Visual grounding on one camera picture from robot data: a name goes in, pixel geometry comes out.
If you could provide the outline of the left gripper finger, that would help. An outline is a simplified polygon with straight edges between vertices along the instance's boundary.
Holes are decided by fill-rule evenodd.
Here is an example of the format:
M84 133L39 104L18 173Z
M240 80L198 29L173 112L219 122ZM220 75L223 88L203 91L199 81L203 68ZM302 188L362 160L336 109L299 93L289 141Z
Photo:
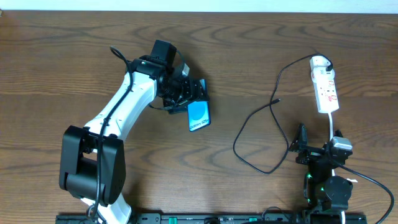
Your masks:
M205 79L194 80L196 101L209 101L209 95L207 92L207 84Z
M188 110L188 105L189 103L184 103L182 105L173 105L171 106L171 108L169 110L167 110L169 112L169 114L177 114L177 113L184 113L187 112Z

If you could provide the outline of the Samsung Galaxy smartphone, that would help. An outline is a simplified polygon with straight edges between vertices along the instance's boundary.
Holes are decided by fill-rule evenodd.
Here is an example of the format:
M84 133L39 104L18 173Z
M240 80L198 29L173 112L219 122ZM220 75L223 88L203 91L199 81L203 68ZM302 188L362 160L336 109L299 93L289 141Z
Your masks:
M209 101L195 100L187 108L189 131L193 132L211 124Z

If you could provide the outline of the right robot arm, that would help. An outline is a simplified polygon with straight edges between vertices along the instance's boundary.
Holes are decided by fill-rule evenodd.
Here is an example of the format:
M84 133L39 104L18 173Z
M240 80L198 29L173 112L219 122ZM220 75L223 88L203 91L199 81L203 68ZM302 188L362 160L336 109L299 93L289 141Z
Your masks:
M303 195L308 207L297 214L299 223L344 223L351 197L352 181L335 175L337 163L344 164L352 155L352 144L341 131L335 131L332 139L322 147L308 145L304 124L298 126L289 151L296 152L295 161L308 167L304 177Z

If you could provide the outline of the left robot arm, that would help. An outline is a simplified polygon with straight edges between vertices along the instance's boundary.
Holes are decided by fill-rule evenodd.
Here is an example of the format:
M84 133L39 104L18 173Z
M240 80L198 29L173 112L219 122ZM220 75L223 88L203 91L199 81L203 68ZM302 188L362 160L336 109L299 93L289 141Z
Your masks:
M207 84L189 76L186 62L174 66L180 52L156 40L149 55L128 60L124 80L104 109L84 127L69 126L62 138L59 186L88 205L84 215L58 215L56 223L139 223L122 194L126 180L124 142L146 107L159 97L169 114L187 113L188 129L211 123Z

